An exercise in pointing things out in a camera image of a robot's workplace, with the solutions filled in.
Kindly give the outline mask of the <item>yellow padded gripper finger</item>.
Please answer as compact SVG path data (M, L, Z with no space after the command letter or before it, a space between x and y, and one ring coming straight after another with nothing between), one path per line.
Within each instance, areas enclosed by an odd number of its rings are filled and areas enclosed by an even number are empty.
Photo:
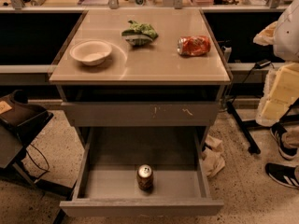
M277 27L277 22L274 21L267 25L263 30L261 30L260 33L258 33L253 38L253 42L255 44L261 45L261 46L268 46L274 44L274 33L275 29Z
M264 127L277 123L299 98L299 63L287 63L266 76L256 122Z

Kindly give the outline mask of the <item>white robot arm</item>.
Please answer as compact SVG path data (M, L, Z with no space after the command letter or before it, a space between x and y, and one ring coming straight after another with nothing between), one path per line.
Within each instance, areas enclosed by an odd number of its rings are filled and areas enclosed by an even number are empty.
M256 122L270 127L287 113L299 98L299 0L293 0L277 21L266 26L253 42L273 46L273 52L286 63L266 76Z

